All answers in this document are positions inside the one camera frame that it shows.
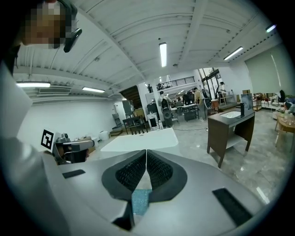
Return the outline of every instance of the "fluorescent light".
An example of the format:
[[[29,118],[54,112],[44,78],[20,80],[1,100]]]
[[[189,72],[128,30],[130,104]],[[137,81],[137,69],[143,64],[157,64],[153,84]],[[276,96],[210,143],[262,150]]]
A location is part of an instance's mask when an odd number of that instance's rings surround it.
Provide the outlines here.
[[[86,91],[90,91],[90,92],[97,92],[97,93],[104,93],[105,92],[104,90],[101,90],[101,89],[87,88],[87,87],[84,87],[82,90],[86,90]]]
[[[273,24],[273,25],[267,27],[267,28],[266,28],[266,32],[267,32],[267,33],[271,32],[274,28],[276,28],[276,26],[277,26],[276,24]]]
[[[167,65],[167,44],[163,42],[159,44],[159,46],[160,46],[162,67],[165,67]]]
[[[49,88],[50,83],[43,82],[21,82],[17,83],[17,85],[21,88]]]
[[[243,47],[239,47],[237,50],[233,51],[230,55],[228,55],[224,60],[227,60],[228,58],[232,57],[233,55],[237,54],[239,51],[243,50]]]

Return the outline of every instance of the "white bin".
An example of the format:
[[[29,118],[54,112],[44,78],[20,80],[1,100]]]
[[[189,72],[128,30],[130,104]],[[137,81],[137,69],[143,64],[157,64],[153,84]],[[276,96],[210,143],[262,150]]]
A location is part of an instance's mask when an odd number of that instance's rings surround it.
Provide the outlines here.
[[[107,132],[107,131],[100,132],[100,139],[102,141],[108,140],[109,139],[109,132]]]

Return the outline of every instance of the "black metal railing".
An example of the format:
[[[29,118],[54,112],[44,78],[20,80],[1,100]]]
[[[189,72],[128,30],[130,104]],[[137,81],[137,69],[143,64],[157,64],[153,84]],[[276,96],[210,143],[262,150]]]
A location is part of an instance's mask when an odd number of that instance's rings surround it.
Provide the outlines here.
[[[183,79],[172,80],[165,83],[158,83],[157,90],[159,91],[159,90],[168,89],[171,87],[180,86],[186,83],[193,83],[193,82],[195,82],[195,78],[191,76],[191,77],[187,77]]]

